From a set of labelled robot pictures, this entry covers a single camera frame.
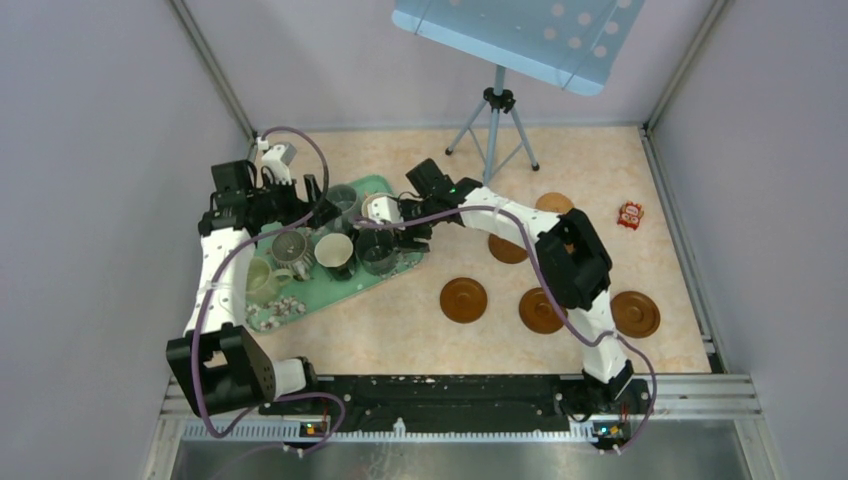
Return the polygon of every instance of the white wall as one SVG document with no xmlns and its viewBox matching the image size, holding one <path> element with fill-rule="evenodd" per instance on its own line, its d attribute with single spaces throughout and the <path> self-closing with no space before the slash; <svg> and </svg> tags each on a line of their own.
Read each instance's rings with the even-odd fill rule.
<svg viewBox="0 0 848 480">
<path fill-rule="evenodd" d="M 0 12 L 0 477 L 136 478 L 246 147 L 164 1 Z"/>
<path fill-rule="evenodd" d="M 462 124 L 494 80 L 493 65 L 394 26 L 391 0 L 187 3 L 257 128 Z M 646 2 L 598 96 L 508 73 L 523 120 L 646 120 L 711 3 Z"/>
<path fill-rule="evenodd" d="M 848 3 L 736 2 L 658 130 L 789 478 L 845 478 Z"/>
</svg>

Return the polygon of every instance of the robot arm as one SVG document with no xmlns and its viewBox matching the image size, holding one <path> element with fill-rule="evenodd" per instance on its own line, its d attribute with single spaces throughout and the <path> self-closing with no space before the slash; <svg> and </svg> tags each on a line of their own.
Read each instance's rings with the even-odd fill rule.
<svg viewBox="0 0 848 480">
<path fill-rule="evenodd" d="M 308 223 L 317 227 L 339 215 L 331 205 L 315 209 L 319 191 L 306 176 L 307 201 L 297 198 L 295 182 L 283 177 L 267 179 L 262 188 L 250 180 L 246 160 L 213 167 L 216 207 L 203 215 L 198 227 L 203 247 L 203 267 L 194 310 L 184 336 L 168 342 L 167 359 L 186 399 L 198 414 L 195 385 L 199 385 L 207 411 L 217 414 L 273 401 L 280 395 L 310 389 L 317 384 L 312 365 L 302 357 L 272 362 L 244 326 L 247 272 L 255 246 L 240 250 L 213 284 L 213 274 L 224 257 L 259 234 L 264 225 L 289 224 L 315 210 Z M 542 212 L 501 197 L 479 182 L 463 178 L 456 184 L 435 162 L 427 159 L 407 174 L 420 199 L 384 197 L 369 205 L 369 217 L 397 223 L 421 219 L 457 207 L 487 207 L 518 217 L 532 241 L 539 268 L 557 303 L 566 307 L 580 335 L 594 340 L 614 330 L 609 305 L 609 270 L 612 263 L 586 215 L 577 209 L 559 215 Z M 518 227 L 492 211 L 463 211 L 428 223 L 394 230 L 404 250 L 427 251 L 424 240 L 441 221 L 493 233 L 523 245 Z M 212 290 L 200 332 L 200 375 L 191 374 L 191 340 L 202 299 Z M 206 365 L 215 353 L 225 363 Z M 633 375 L 633 368 L 618 343 L 606 337 L 596 346 L 583 346 L 583 373 L 587 389 L 599 401 L 615 400 Z"/>
</svg>

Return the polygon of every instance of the tripod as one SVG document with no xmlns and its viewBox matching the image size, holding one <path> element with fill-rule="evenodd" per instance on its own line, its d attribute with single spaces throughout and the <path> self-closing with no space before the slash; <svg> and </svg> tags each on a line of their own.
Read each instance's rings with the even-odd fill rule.
<svg viewBox="0 0 848 480">
<path fill-rule="evenodd" d="M 524 126 L 521 125 L 521 120 L 518 118 L 518 110 L 515 109 L 515 98 L 512 95 L 512 91 L 504 90 L 503 88 L 505 75 L 506 69 L 498 65 L 495 69 L 495 86 L 489 87 L 483 91 L 483 100 L 481 100 L 480 104 L 477 105 L 477 108 L 474 109 L 474 113 L 472 113 L 471 117 L 468 118 L 468 121 L 465 122 L 465 125 L 456 135 L 453 143 L 445 149 L 445 155 L 452 154 L 456 145 L 465 135 L 465 132 L 469 132 L 471 134 L 471 138 L 474 139 L 474 144 L 477 146 L 477 152 L 483 159 L 483 185 L 488 185 L 495 174 L 498 173 L 498 171 L 506 165 L 506 163 L 510 161 L 519 150 L 521 150 L 521 147 L 524 147 L 527 150 L 527 156 L 530 157 L 530 166 L 533 167 L 533 171 L 539 170 L 539 162 L 536 161 L 536 157 L 533 155 L 533 149 L 530 148 L 530 141 L 527 140 L 527 134 L 524 132 Z M 474 134 L 474 130 L 471 128 L 471 124 L 474 123 L 474 120 L 476 120 L 478 116 L 480 116 L 480 112 L 483 111 L 483 107 L 485 107 L 486 104 L 489 104 L 492 108 L 492 115 L 489 121 L 489 144 L 486 149 L 486 154 L 484 155 L 483 149 L 480 148 L 480 142 L 477 141 L 477 135 Z M 497 145 L 498 140 L 498 122 L 500 120 L 501 110 L 503 110 L 503 113 L 509 113 L 512 115 L 512 121 L 515 122 L 515 127 L 518 129 L 518 135 L 521 136 L 521 143 L 515 147 L 512 153 L 510 153 L 503 162 L 501 162 L 497 167 L 494 167 L 495 146 Z"/>
</svg>

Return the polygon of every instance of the gray floor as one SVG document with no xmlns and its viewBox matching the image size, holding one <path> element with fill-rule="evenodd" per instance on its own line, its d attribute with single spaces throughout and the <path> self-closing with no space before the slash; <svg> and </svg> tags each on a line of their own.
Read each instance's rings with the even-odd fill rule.
<svg viewBox="0 0 848 480">
<path fill-rule="evenodd" d="M 252 455 L 219 480 L 748 479 L 731 422 L 654 421 L 621 457 L 574 444 L 337 444 L 304 460 L 279 449 Z M 183 442 L 172 480 L 208 479 L 260 443 Z"/>
</svg>

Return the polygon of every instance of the brown plate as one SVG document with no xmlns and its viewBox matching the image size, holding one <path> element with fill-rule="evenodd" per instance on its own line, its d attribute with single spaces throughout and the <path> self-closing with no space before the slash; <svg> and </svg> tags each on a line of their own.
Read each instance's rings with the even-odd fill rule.
<svg viewBox="0 0 848 480">
<path fill-rule="evenodd" d="M 521 297 L 521 302 L 518 303 L 518 314 L 524 326 L 543 335 L 554 333 L 564 325 L 541 287 L 532 288 Z"/>
<path fill-rule="evenodd" d="M 549 192 L 536 200 L 536 208 L 546 212 L 567 213 L 574 208 L 574 202 L 559 192 Z"/>
<path fill-rule="evenodd" d="M 457 323 L 471 323 L 483 316 L 489 297 L 477 280 L 454 278 L 442 287 L 439 304 L 445 316 Z"/>
<path fill-rule="evenodd" d="M 660 309 L 644 293 L 621 292 L 610 305 L 616 328 L 628 337 L 645 338 L 660 328 Z"/>
<path fill-rule="evenodd" d="M 489 252 L 496 259 L 510 265 L 527 259 L 527 250 L 497 235 L 489 235 Z"/>
</svg>

